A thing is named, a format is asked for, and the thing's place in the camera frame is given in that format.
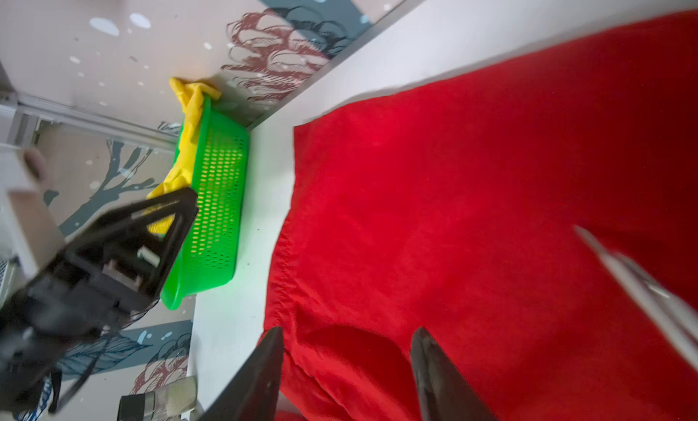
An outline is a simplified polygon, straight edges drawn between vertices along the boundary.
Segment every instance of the decorative wall pattern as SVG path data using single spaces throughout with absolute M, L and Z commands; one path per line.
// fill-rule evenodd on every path
M 403 0 L 0 0 L 19 92 L 176 133 L 168 79 L 249 124 Z

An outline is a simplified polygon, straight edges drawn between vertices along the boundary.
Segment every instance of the floral wall decal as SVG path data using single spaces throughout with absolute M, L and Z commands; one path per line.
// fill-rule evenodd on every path
M 191 333 L 187 333 L 181 335 L 176 341 L 163 344 L 143 372 L 136 377 L 131 394 L 150 392 L 186 377 L 190 342 Z
M 228 24 L 228 37 L 233 63 L 221 67 L 228 85 L 259 104 L 282 100 L 353 41 L 344 26 L 307 7 L 246 13 Z

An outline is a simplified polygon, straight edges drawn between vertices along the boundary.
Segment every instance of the wall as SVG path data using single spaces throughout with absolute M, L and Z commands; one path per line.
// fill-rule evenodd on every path
M 18 92 L 153 129 L 181 120 L 169 77 L 208 78 L 248 124 L 401 1 L 0 0 L 0 61 Z
M 106 140 L 64 124 L 43 123 L 37 143 L 54 184 L 44 195 L 61 232 L 71 237 L 106 210 L 146 197 L 172 165 L 172 155 L 146 147 Z M 121 395 L 141 393 L 186 375 L 196 299 L 186 298 L 176 311 L 157 304 L 107 345 L 94 373 L 57 421 L 110 420 Z M 103 347 L 104 340 L 78 346 L 59 363 L 68 389 Z M 43 401 L 48 401 L 46 388 Z M 22 421 L 41 415 L 25 413 Z

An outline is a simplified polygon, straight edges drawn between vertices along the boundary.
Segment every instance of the metal frame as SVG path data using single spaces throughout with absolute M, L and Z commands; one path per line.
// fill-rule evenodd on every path
M 29 143 L 31 143 L 31 137 L 27 136 L 26 130 L 22 133 L 22 125 L 25 129 L 29 129 L 31 120 L 36 119 L 37 123 L 38 120 L 46 120 L 71 124 L 86 133 L 101 133 L 112 139 L 146 145 L 161 152 L 174 153 L 177 145 L 177 138 L 174 136 L 27 94 L 17 95 L 17 111 L 19 114 L 15 115 L 15 120 L 20 116 L 21 121 L 18 123 L 15 139 L 21 137 L 22 141 L 28 140 Z

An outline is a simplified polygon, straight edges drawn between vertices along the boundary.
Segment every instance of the white table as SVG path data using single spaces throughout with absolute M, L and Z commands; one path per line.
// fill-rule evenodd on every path
M 294 182 L 293 126 L 339 105 L 485 67 L 698 0 L 424 0 L 252 130 L 237 271 L 198 294 L 189 372 L 208 408 L 262 333 L 266 280 Z

